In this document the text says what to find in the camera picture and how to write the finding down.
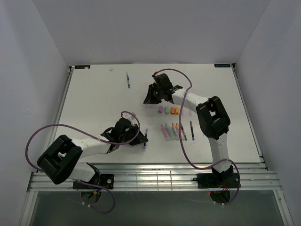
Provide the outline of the green highlighter cap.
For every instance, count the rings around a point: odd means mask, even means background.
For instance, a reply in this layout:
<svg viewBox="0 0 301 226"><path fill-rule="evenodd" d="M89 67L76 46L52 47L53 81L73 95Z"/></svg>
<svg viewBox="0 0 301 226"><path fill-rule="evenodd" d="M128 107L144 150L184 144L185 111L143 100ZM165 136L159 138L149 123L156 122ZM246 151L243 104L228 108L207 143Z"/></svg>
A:
<svg viewBox="0 0 301 226"><path fill-rule="evenodd" d="M170 113L170 108L169 107L165 107L165 114L169 114Z"/></svg>

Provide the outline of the purple highlighter cap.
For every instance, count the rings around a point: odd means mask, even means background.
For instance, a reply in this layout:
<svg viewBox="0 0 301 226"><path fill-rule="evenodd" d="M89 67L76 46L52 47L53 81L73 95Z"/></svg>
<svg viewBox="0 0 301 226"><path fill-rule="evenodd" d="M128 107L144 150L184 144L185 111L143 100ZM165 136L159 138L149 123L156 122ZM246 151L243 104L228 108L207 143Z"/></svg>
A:
<svg viewBox="0 0 301 226"><path fill-rule="evenodd" d="M164 107L163 106L159 106L158 107L158 113L163 113L164 111Z"/></svg>

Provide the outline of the clear blue pen cap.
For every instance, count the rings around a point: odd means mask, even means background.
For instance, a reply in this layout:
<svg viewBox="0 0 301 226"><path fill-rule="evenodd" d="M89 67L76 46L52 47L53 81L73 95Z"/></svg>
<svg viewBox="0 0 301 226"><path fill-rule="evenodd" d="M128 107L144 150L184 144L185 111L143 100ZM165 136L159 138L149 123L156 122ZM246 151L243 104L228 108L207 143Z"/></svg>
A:
<svg viewBox="0 0 301 226"><path fill-rule="evenodd" d="M129 79L129 74L126 72L126 77L127 77L127 87L130 89L130 79Z"/></svg>

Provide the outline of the pink highlighter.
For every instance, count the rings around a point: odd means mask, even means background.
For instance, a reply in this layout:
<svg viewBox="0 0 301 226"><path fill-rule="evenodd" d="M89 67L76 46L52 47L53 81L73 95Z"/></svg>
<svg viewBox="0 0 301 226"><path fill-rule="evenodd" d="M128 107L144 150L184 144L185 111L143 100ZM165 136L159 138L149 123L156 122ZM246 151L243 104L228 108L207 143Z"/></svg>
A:
<svg viewBox="0 0 301 226"><path fill-rule="evenodd" d="M161 128L161 131L162 131L162 134L163 134L165 140L166 140L166 141L170 141L171 138L170 138L170 136L169 136L169 133L168 133L166 127L165 127L164 125L161 125L160 128Z"/></svg>

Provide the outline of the green highlighter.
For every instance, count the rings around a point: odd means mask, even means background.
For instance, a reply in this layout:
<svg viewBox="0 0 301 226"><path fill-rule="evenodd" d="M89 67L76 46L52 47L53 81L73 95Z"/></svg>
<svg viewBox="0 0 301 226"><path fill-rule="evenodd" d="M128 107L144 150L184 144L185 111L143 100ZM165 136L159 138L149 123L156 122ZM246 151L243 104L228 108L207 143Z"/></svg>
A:
<svg viewBox="0 0 301 226"><path fill-rule="evenodd" d="M169 134L171 140L175 140L175 135L174 135L171 127L167 123L165 124L165 128L168 131L168 134Z"/></svg>

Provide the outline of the yellow orange highlighter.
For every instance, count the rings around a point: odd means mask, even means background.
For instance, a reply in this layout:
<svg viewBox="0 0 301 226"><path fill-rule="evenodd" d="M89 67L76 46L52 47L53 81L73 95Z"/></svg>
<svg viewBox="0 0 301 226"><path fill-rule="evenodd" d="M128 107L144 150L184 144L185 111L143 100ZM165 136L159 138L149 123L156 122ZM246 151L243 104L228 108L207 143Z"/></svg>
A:
<svg viewBox="0 0 301 226"><path fill-rule="evenodd" d="M181 136L181 140L183 140L184 139L184 135L182 134L182 130L181 130L180 125L178 123L176 123L176 128L178 130L179 136Z"/></svg>

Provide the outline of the green ink pen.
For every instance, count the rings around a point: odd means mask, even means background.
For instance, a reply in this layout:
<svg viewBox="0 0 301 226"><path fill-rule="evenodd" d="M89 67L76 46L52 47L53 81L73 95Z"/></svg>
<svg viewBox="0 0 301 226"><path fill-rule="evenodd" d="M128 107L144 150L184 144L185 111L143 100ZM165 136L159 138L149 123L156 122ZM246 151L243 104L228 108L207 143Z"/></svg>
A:
<svg viewBox="0 0 301 226"><path fill-rule="evenodd" d="M184 131L184 128L183 128L183 125L182 125L182 123L180 123L180 126L181 126L181 133L182 133L182 135L183 135L183 139L185 140L185 141L187 141L187 136L186 136L186 134L185 134L185 131Z"/></svg>

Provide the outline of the purple ink pen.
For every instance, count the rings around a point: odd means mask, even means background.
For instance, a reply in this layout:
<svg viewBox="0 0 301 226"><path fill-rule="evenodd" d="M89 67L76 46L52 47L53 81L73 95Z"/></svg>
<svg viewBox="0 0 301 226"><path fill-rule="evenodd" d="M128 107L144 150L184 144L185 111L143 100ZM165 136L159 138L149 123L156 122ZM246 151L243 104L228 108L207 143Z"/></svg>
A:
<svg viewBox="0 0 301 226"><path fill-rule="evenodd" d="M194 141L194 140L195 140L195 136L194 136L194 130L193 130L193 124L192 124L192 121L190 121L190 131L191 131L191 137L192 137L192 140Z"/></svg>

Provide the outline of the blue ink pen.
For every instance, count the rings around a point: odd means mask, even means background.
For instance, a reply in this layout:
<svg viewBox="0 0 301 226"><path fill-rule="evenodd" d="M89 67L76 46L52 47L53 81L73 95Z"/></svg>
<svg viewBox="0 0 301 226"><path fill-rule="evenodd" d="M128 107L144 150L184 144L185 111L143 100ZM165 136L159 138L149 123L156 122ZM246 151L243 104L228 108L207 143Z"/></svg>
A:
<svg viewBox="0 0 301 226"><path fill-rule="evenodd" d="M143 144L143 148L144 148L144 149L146 148L146 144L147 144L147 142L148 142L147 135L148 135L148 128L146 128L146 130L145 130L145 142L144 142L144 144Z"/></svg>

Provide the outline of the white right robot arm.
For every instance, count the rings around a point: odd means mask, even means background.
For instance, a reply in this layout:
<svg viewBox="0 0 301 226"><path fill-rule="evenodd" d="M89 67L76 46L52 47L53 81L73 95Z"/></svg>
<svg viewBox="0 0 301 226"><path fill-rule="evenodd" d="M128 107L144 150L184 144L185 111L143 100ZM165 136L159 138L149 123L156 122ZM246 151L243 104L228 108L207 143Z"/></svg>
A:
<svg viewBox="0 0 301 226"><path fill-rule="evenodd" d="M172 85L165 73L152 75L154 83L149 85L144 104L159 104L162 100L179 105L182 110L195 112L200 129L208 138L213 167L212 180L218 187L225 186L233 174L233 166L229 161L227 133L230 118L219 97L201 97L189 92L182 86Z"/></svg>

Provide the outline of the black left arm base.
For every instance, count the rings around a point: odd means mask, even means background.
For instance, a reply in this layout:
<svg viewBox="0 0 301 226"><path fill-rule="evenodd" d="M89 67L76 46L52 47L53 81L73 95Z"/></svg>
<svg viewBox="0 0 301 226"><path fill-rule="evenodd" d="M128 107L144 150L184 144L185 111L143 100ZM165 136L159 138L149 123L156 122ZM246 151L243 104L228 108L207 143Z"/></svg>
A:
<svg viewBox="0 0 301 226"><path fill-rule="evenodd" d="M96 186L102 186L107 189L113 189L114 188L114 178L115 178L114 174L100 174L100 175L93 176L92 179L88 183L96 185ZM96 189L96 187L94 187L94 186L87 186L87 185L81 184L77 181L73 182L72 188L77 189L77 190Z"/></svg>

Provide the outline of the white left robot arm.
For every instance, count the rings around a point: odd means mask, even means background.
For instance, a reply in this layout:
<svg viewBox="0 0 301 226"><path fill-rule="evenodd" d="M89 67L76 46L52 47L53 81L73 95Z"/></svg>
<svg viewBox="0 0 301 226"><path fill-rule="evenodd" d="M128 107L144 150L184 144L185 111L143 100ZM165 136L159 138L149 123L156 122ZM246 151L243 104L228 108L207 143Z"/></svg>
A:
<svg viewBox="0 0 301 226"><path fill-rule="evenodd" d="M71 139L60 135L38 158L37 165L56 185L72 179L95 188L100 185L100 171L91 163L80 162L80 159L112 153L120 143L135 146L147 142L147 136L140 131L138 124L133 123L133 117L120 118L114 127L107 128L96 139Z"/></svg>

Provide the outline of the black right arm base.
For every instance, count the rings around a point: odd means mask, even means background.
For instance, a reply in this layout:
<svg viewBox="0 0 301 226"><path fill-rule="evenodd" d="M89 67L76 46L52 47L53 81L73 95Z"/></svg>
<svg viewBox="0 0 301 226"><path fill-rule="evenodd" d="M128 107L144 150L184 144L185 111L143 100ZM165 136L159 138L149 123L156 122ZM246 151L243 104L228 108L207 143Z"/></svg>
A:
<svg viewBox="0 0 301 226"><path fill-rule="evenodd" d="M238 188L240 184L238 182L238 174L233 173L226 178L218 178L213 173L200 173L193 179L197 182L198 188Z"/></svg>

